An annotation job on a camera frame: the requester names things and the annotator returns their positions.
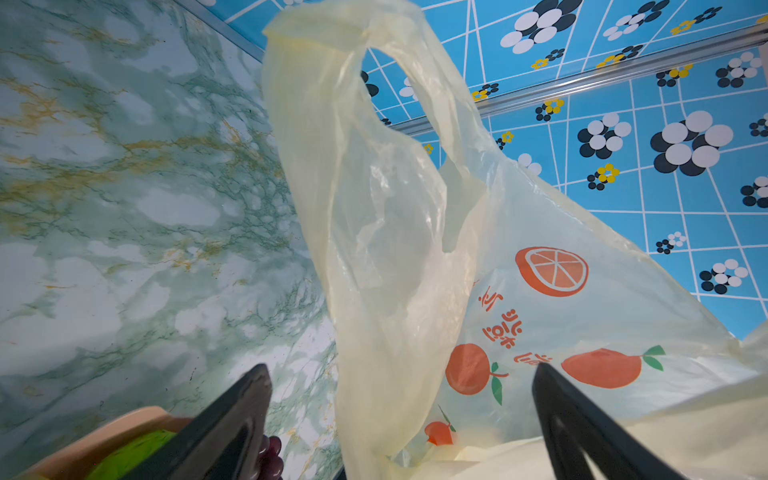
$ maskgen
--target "plastic bag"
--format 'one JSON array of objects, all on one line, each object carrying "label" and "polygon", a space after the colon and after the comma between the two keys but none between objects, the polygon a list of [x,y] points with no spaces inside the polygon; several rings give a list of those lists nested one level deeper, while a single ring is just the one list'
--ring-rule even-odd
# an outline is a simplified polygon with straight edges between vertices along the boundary
[{"label": "plastic bag", "polygon": [[[537,362],[619,418],[756,375],[648,255],[499,151],[419,7],[326,0],[266,33],[270,121],[336,325],[349,478],[454,478],[466,452],[538,435]],[[367,48],[411,80],[439,172],[376,117]],[[464,453],[440,462],[433,443]]]}]

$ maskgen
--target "marble surface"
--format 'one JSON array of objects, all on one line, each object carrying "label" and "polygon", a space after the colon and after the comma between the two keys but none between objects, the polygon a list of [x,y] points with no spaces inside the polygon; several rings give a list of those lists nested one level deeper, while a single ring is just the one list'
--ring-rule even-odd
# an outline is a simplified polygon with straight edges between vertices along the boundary
[{"label": "marble surface", "polygon": [[260,65],[170,0],[0,18],[0,478],[258,362],[284,478],[332,478],[333,328]]}]

